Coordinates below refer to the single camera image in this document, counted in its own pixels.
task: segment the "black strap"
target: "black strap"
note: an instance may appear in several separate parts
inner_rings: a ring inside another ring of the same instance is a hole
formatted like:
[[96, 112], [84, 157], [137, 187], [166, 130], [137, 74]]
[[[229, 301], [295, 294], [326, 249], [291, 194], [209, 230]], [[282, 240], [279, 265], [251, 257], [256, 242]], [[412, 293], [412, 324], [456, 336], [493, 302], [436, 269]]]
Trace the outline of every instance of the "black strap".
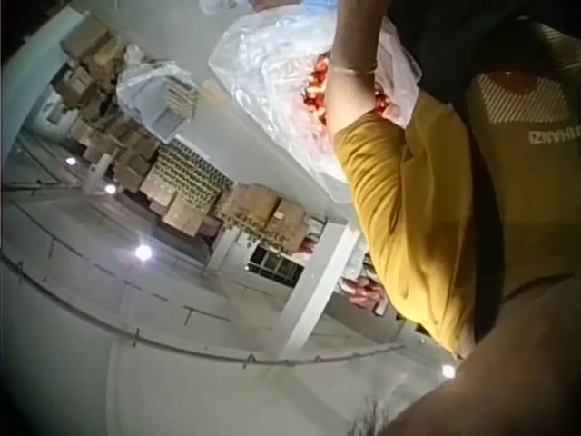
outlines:
[[478, 142], [472, 134], [468, 108], [454, 104], [468, 131], [472, 170], [476, 286], [473, 314], [474, 340], [480, 342], [497, 321], [505, 277], [504, 232], [497, 196]]

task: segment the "yellow shirt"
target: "yellow shirt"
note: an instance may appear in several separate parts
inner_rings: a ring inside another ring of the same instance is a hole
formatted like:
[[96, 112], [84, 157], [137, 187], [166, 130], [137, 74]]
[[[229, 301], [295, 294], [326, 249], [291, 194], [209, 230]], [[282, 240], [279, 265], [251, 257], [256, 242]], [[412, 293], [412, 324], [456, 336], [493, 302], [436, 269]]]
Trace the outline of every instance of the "yellow shirt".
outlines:
[[[556, 93], [560, 85], [535, 80], [532, 91], [513, 93], [483, 75], [468, 93], [503, 220], [505, 295], [581, 271], [581, 126]], [[421, 93], [405, 132], [365, 114], [336, 135], [335, 150], [392, 304], [457, 352], [474, 303], [472, 175], [462, 121]]]

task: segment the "light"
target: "light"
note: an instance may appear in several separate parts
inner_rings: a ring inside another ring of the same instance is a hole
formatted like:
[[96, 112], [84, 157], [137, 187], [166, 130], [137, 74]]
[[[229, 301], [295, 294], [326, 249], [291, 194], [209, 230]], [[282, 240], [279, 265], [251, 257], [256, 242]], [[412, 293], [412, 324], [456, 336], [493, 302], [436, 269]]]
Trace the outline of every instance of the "light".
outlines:
[[149, 245], [140, 245], [135, 249], [135, 257], [142, 262], [147, 262], [152, 258], [152, 247]]
[[456, 377], [456, 368], [452, 365], [442, 365], [442, 375], [447, 379], [453, 379]]
[[107, 186], [105, 186], [105, 192], [108, 193], [109, 195], [114, 195], [117, 192], [117, 186], [115, 186], [114, 184], [108, 184]]

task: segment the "sleeve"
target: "sleeve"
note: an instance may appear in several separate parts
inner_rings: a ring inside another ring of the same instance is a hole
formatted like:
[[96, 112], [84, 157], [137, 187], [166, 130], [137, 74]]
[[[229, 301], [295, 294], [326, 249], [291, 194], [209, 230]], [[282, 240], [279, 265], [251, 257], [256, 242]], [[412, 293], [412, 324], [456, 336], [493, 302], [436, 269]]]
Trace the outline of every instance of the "sleeve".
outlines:
[[401, 208], [404, 131], [373, 111], [339, 131], [334, 144], [373, 263], [385, 282], [389, 239]]

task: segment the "gold bracelet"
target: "gold bracelet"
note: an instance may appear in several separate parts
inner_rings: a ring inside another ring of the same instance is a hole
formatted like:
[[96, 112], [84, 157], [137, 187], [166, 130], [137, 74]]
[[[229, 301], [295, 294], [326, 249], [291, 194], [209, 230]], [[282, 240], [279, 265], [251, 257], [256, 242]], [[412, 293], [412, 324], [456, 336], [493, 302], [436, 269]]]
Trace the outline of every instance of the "gold bracelet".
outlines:
[[331, 61], [329, 61], [329, 68], [333, 70], [335, 73], [342, 73], [361, 77], [363, 75], [374, 75], [375, 70], [378, 69], [378, 61], [375, 61], [375, 64], [368, 70], [361, 70], [359, 68], [347, 68], [345, 66], [335, 65]]

